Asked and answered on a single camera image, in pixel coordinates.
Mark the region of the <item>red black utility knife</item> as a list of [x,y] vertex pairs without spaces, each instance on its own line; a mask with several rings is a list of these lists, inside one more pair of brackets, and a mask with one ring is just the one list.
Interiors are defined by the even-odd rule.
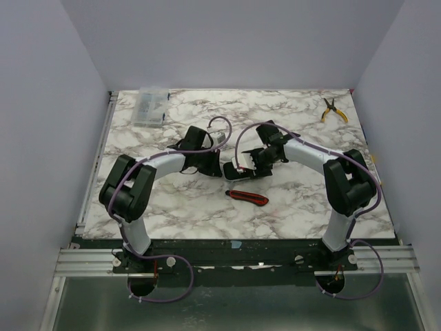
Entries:
[[226,190],[225,194],[234,200],[246,201],[258,207],[263,207],[269,203],[269,199],[267,197],[251,192],[244,192],[239,190]]

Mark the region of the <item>black grey umbrella case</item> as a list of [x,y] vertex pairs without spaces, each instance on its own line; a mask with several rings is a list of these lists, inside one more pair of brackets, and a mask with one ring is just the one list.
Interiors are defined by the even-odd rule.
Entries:
[[223,174],[228,181],[251,180],[255,177],[253,170],[238,170],[231,161],[223,164]]

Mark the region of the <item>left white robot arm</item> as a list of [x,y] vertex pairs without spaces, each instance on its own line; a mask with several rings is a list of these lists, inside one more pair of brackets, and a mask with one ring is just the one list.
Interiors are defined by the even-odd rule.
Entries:
[[145,212],[154,182],[188,168],[209,177],[221,177],[220,150],[205,130],[189,127],[178,143],[145,158],[122,154],[115,161],[99,193],[99,202],[116,220],[123,245],[133,254],[143,255],[151,239],[145,228]]

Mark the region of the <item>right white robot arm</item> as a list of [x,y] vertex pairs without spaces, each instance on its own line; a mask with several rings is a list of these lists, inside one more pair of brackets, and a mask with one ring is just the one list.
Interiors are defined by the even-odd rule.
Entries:
[[[250,152],[254,166],[251,168],[239,160],[238,145],[246,131],[254,126],[267,147]],[[332,253],[349,246],[348,240],[358,217],[374,210],[381,201],[380,184],[358,150],[339,152],[317,146],[272,121],[247,126],[236,140],[234,159],[237,169],[243,171],[259,170],[277,161],[292,161],[322,174],[332,208],[322,244]]]

